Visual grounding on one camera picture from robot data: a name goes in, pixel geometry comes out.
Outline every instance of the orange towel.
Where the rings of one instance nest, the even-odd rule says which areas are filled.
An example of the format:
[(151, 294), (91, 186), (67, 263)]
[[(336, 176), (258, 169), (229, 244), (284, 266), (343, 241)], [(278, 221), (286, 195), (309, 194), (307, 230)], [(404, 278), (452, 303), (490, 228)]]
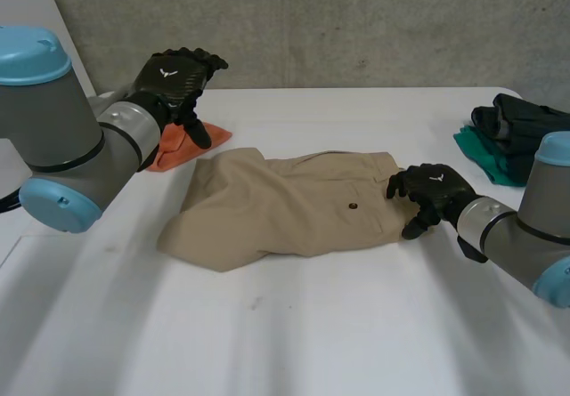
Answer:
[(148, 170), (153, 172), (167, 171), (201, 156), (232, 138), (231, 132), (219, 126), (206, 122), (204, 122), (204, 126), (212, 140), (212, 147), (207, 150), (202, 150), (194, 144), (181, 125), (177, 126), (174, 123), (167, 125), (162, 133), (162, 138), (160, 138), (159, 153)]

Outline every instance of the gray concrete wall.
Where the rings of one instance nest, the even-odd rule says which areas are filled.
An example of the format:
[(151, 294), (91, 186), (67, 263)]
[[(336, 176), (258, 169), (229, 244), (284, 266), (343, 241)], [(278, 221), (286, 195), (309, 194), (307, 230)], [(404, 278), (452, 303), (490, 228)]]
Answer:
[(94, 95), (94, 87), (53, 0), (0, 0), (0, 25), (42, 26), (53, 31), (73, 61), (73, 69), (85, 94)]
[(99, 91), (203, 47), (214, 87), (511, 88), (570, 111), (570, 0), (56, 0)]

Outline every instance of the khaki pants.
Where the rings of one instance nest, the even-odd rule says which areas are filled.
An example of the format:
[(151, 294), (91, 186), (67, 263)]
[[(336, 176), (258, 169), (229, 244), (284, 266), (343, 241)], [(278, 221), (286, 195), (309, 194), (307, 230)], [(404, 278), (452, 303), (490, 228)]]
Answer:
[(159, 250), (228, 271), (268, 253), (314, 256), (396, 242), (418, 212), (407, 198), (386, 200), (398, 171), (387, 153), (265, 160), (256, 149), (237, 149), (199, 159)]

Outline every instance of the light blue cap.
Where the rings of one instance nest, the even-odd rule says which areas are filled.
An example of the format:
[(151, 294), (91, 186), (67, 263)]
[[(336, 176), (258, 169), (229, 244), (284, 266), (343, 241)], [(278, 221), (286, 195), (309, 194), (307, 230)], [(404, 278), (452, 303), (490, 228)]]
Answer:
[(556, 307), (570, 307), (570, 256), (546, 269), (534, 282), (533, 292)]
[(534, 158), (548, 165), (570, 166), (570, 132), (545, 135)]
[(70, 69), (71, 59), (49, 29), (0, 27), (0, 85), (39, 85)]
[(20, 203), (41, 223), (60, 231), (82, 233), (101, 218), (90, 199), (58, 182), (29, 178), (20, 189)]

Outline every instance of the green cloth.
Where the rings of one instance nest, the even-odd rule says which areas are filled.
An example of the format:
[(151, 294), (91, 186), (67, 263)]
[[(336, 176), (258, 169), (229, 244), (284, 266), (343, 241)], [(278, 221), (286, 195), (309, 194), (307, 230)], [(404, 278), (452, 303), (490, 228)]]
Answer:
[[(493, 184), (510, 187), (524, 187), (526, 185), (525, 180), (521, 181), (521, 178), (518, 178), (518, 175), (511, 171), (511, 168), (518, 166), (510, 166), (509, 158), (505, 156), (503, 151), (476, 127), (463, 126), (453, 138), (463, 154), (477, 163)], [(529, 159), (533, 160), (532, 156), (517, 158), (517, 163), (521, 159), (525, 165)]]

